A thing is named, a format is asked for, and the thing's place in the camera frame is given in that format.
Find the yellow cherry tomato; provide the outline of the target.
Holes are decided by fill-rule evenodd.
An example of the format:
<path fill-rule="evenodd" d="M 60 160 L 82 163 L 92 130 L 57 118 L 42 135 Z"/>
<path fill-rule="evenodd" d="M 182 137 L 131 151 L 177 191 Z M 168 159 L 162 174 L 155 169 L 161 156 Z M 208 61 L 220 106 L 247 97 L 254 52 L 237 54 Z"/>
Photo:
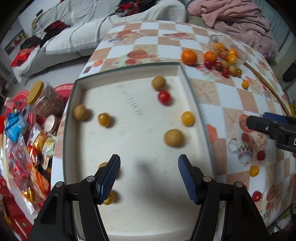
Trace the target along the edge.
<path fill-rule="evenodd" d="M 195 123 L 195 115 L 191 111 L 183 112 L 181 119 L 185 126 L 192 126 Z"/>

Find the tan longan fruit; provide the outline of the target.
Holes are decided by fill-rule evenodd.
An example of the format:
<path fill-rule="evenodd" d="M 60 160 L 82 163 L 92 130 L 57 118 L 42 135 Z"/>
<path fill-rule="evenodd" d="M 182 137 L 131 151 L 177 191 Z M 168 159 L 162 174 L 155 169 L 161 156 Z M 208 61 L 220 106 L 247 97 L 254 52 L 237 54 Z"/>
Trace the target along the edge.
<path fill-rule="evenodd" d="M 179 147 L 184 143 L 184 135 L 178 129 L 170 129 L 164 135 L 164 141 L 171 147 Z"/>

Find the amber cherry tomato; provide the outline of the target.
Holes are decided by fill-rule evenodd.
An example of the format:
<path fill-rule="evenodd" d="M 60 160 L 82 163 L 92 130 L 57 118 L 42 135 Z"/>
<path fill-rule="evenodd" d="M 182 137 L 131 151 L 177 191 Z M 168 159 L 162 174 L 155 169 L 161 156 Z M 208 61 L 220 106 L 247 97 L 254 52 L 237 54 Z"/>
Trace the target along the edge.
<path fill-rule="evenodd" d="M 98 115 L 98 122 L 101 126 L 107 127 L 111 123 L 111 117 L 107 113 L 100 113 Z"/>

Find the red cherry tomato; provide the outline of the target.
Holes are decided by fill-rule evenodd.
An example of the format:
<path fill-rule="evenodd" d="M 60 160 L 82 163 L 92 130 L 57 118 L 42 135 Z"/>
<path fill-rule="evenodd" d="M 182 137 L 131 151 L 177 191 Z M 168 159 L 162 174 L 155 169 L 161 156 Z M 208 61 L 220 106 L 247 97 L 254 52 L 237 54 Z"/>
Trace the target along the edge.
<path fill-rule="evenodd" d="M 171 95 L 169 92 L 162 90 L 158 93 L 158 100 L 164 105 L 169 104 L 171 100 Z"/>

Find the olive longan fruit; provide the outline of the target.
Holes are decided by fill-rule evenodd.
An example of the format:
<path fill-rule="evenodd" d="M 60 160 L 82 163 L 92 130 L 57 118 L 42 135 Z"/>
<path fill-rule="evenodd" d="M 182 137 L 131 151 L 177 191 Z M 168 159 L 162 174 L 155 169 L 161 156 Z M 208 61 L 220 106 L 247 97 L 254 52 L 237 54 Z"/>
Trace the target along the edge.
<path fill-rule="evenodd" d="M 164 90 L 165 86 L 166 86 L 166 79 L 162 76 L 157 76 L 152 80 L 152 87 L 156 91 Z"/>

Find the brown longan fruit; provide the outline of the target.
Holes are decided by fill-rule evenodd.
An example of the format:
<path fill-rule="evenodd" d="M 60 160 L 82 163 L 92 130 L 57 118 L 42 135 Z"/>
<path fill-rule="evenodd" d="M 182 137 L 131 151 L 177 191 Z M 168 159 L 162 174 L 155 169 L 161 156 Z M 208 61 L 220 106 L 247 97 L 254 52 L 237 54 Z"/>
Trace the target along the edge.
<path fill-rule="evenodd" d="M 85 121 L 89 116 L 89 110 L 83 104 L 80 104 L 74 109 L 74 116 L 78 121 Z"/>

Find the checkered tablecloth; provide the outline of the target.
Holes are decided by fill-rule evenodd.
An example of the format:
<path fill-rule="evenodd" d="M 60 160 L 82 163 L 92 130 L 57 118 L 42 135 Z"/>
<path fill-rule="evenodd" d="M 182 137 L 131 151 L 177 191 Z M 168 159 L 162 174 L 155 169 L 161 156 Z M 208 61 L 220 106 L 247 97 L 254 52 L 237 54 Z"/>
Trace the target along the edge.
<path fill-rule="evenodd" d="M 203 65 L 211 35 L 215 31 L 169 21 L 117 24 L 95 49 L 81 76 L 140 63 L 179 62 L 184 50 L 193 50 L 198 63 L 186 66 L 185 71 L 204 114 L 216 175 L 226 183 L 242 181 L 250 193 L 259 191 L 262 196 L 256 206 L 269 225 L 291 205 L 295 158 L 276 148 L 267 136 L 249 130 L 246 119 L 265 112 L 283 115 L 284 110 L 246 66 L 241 68 L 241 77 L 226 78 Z M 238 40 L 233 42 L 286 104 L 285 94 L 262 54 Z"/>

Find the clear glass fruit bowl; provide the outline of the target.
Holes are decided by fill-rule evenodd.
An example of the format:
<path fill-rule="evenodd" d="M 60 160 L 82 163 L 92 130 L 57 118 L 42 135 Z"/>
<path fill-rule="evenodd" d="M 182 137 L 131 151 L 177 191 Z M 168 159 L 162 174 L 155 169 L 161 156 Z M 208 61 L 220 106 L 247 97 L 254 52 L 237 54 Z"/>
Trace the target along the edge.
<path fill-rule="evenodd" d="M 211 35 L 209 38 L 210 50 L 217 55 L 217 59 L 224 60 L 231 65 L 241 66 L 247 60 L 245 52 L 240 50 L 230 37 Z"/>

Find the white-lid small jar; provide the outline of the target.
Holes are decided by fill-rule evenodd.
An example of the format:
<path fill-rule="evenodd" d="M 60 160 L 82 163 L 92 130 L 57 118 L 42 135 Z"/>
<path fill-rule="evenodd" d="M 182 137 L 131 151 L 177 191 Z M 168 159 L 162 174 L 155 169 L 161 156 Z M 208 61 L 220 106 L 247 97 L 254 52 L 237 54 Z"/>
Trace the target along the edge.
<path fill-rule="evenodd" d="M 58 118 L 55 115 L 49 115 L 44 123 L 44 130 L 53 134 L 58 125 Z"/>

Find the blue snack packet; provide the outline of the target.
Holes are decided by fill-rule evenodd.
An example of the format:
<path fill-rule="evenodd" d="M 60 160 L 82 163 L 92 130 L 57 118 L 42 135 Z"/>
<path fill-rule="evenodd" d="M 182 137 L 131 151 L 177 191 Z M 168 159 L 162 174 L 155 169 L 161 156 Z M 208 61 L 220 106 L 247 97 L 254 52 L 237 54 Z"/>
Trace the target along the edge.
<path fill-rule="evenodd" d="M 9 113 L 6 119 L 5 134 L 13 143 L 17 143 L 20 134 L 27 128 L 28 124 L 21 113 Z"/>

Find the pink blanket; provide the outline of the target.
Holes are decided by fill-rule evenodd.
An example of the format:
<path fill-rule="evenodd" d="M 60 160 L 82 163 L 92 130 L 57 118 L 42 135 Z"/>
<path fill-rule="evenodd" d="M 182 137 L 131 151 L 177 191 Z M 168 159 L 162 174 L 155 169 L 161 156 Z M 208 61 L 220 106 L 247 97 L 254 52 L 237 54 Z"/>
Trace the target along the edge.
<path fill-rule="evenodd" d="M 249 45 L 267 59 L 278 55 L 270 21 L 253 1 L 191 1 L 187 11 L 202 18 L 208 27 Z"/>

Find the large orange mandarin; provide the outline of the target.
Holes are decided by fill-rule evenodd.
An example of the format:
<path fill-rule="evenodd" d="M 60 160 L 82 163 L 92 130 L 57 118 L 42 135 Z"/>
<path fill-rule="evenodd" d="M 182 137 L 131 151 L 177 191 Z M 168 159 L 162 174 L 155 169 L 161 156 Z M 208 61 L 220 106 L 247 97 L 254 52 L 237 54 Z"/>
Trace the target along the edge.
<path fill-rule="evenodd" d="M 186 49 L 181 54 L 181 60 L 186 65 L 194 65 L 197 62 L 197 55 L 193 50 Z"/>

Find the yellow-lid plastic jar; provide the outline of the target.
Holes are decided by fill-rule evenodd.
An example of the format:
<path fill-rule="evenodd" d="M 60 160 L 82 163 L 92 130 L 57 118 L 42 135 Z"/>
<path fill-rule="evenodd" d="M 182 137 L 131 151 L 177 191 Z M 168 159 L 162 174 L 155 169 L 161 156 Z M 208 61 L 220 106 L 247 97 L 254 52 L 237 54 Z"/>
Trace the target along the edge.
<path fill-rule="evenodd" d="M 43 118 L 50 115 L 60 116 L 65 107 L 63 97 L 48 82 L 40 80 L 30 89 L 27 104 L 35 114 Z"/>

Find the white shallow tray box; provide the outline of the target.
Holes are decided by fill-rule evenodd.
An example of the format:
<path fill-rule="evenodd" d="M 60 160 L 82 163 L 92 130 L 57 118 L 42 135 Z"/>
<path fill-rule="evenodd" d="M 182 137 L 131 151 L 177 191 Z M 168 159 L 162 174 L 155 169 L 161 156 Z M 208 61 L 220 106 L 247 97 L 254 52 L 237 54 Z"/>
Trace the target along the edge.
<path fill-rule="evenodd" d="M 152 80 L 166 79 L 169 104 L 158 100 Z M 84 121 L 74 109 L 89 110 Z M 181 116 L 191 111 L 195 123 L 185 126 Z M 111 117 L 101 126 L 98 115 Z M 178 129 L 184 143 L 171 147 L 165 133 Z M 95 174 L 99 165 L 117 154 L 119 176 L 113 186 L 117 199 L 100 205 L 99 212 L 111 240 L 188 240 L 199 207 L 189 199 L 178 170 L 178 157 L 187 155 L 204 174 L 213 174 L 212 154 L 198 102 L 185 71 L 178 63 L 123 67 L 78 79 L 69 99 L 64 129 L 64 179 L 68 184 Z"/>

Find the dark clothes pile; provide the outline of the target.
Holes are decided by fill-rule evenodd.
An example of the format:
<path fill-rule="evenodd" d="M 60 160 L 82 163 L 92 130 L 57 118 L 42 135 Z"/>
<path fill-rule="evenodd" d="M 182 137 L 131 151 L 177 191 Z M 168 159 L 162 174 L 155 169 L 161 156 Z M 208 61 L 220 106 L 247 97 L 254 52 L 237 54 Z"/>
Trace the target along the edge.
<path fill-rule="evenodd" d="M 156 0 L 139 0 L 139 1 L 128 1 L 122 0 L 119 2 L 116 14 L 119 16 L 131 16 L 134 14 L 142 13 L 156 4 Z"/>

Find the white covered sofa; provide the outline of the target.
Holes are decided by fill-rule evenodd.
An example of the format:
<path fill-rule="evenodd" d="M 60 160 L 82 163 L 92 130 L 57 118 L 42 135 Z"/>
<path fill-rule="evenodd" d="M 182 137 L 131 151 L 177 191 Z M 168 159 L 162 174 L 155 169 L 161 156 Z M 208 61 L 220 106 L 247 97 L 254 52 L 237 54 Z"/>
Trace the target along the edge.
<path fill-rule="evenodd" d="M 35 48 L 20 66 L 13 67 L 18 83 L 48 67 L 92 55 L 107 32 L 116 24 L 164 20 L 184 23 L 187 19 L 181 1 L 154 1 L 142 13 L 120 16 L 119 1 L 63 1 L 32 20 L 30 33 L 43 38 L 46 27 L 60 21 L 67 27 L 46 43 Z"/>

